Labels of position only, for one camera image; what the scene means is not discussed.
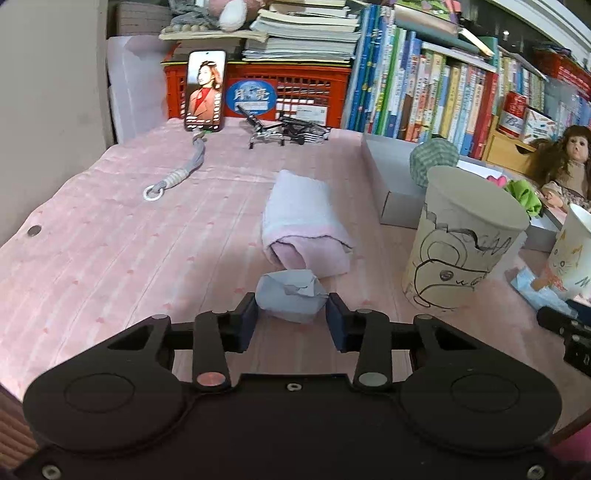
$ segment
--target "phone screen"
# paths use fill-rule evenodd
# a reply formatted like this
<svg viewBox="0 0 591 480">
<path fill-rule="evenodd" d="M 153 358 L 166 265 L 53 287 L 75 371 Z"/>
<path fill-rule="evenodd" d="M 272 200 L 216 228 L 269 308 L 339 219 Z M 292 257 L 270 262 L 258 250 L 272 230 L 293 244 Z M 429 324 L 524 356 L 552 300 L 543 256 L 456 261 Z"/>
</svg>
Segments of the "phone screen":
<svg viewBox="0 0 591 480">
<path fill-rule="evenodd" d="M 187 65 L 185 129 L 219 130 L 222 126 L 226 52 L 193 51 Z"/>
</svg>

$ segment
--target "bed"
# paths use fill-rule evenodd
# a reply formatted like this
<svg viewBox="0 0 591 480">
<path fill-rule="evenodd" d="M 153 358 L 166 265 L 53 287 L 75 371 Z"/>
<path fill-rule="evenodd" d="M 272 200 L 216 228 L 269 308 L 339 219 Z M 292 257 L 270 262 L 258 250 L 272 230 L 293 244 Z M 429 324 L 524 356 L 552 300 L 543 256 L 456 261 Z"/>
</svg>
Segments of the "bed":
<svg viewBox="0 0 591 480">
<path fill-rule="evenodd" d="M 143 189 L 184 164 L 190 134 L 178 119 L 110 148 L 37 208 L 0 248 L 0 382 L 17 398 L 40 373 L 156 313 L 186 322 L 206 310 L 233 309 L 275 268 L 261 245 L 260 219 L 282 168 L 326 181 L 356 242 L 349 274 L 322 280 L 351 309 L 392 321 L 418 313 L 400 279 L 414 231 L 382 226 L 361 156 L 361 135 L 334 130 L 323 145 L 256 145 L 238 119 L 207 136 L 204 166 L 156 202 Z M 35 225 L 41 232 L 29 236 Z M 522 251 L 516 267 L 539 269 L 543 254 Z M 558 337 L 504 280 L 487 279 L 466 310 L 445 320 L 537 368 L 563 397 L 564 426 L 591 407 L 591 379 L 562 361 Z M 190 379 L 189 353 L 175 374 Z M 410 372 L 393 352 L 394 378 Z M 251 347 L 229 354 L 240 372 L 353 372 L 356 355 L 336 352 L 322 317 L 309 325 L 263 318 Z"/>
</svg>

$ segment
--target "white box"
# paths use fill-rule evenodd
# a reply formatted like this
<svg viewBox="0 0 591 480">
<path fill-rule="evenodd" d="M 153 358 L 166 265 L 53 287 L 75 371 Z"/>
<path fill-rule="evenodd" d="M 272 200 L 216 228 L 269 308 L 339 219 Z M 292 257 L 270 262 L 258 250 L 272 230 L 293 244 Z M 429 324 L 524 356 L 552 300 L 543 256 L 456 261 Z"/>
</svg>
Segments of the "white box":
<svg viewBox="0 0 591 480">
<path fill-rule="evenodd" d="M 523 132 L 521 133 L 521 141 L 530 144 L 539 138 L 546 138 L 551 140 L 556 133 L 556 122 L 542 115 L 541 113 L 525 109 Z"/>
<path fill-rule="evenodd" d="M 426 189 L 414 183 L 410 176 L 410 153 L 416 143 L 363 135 L 362 154 L 374 194 L 374 204 L 379 222 L 383 225 L 403 226 L 416 229 L 425 203 Z M 505 175 L 517 178 L 502 167 L 486 164 L 473 158 L 460 156 L 459 167 L 480 176 Z M 531 219 L 526 230 L 524 248 L 550 252 L 556 241 L 559 228 L 546 214 Z"/>
</svg>

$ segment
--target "white paper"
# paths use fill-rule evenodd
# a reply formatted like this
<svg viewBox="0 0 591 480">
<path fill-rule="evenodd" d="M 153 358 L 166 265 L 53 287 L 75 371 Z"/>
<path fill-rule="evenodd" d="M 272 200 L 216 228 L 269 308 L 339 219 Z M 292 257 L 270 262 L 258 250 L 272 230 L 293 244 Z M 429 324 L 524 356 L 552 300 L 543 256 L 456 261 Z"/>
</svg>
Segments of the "white paper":
<svg viewBox="0 0 591 480">
<path fill-rule="evenodd" d="M 256 286 L 260 309 L 297 323 L 309 323 L 328 294 L 312 270 L 283 270 L 263 275 Z"/>
<path fill-rule="evenodd" d="M 325 106 L 314 106 L 314 105 L 298 105 L 295 117 L 298 120 L 306 120 L 308 122 L 314 122 L 319 125 L 326 125 L 326 114 L 328 108 Z"/>
</svg>

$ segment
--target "pink towel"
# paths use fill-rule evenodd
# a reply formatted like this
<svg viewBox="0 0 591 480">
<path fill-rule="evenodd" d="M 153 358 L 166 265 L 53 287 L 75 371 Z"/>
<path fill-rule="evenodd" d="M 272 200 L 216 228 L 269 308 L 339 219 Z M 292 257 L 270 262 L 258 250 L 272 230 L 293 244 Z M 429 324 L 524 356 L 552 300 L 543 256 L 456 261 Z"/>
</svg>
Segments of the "pink towel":
<svg viewBox="0 0 591 480">
<path fill-rule="evenodd" d="M 267 258 L 318 278 L 347 273 L 353 242 L 330 205 L 326 183 L 281 170 L 262 220 Z"/>
</svg>

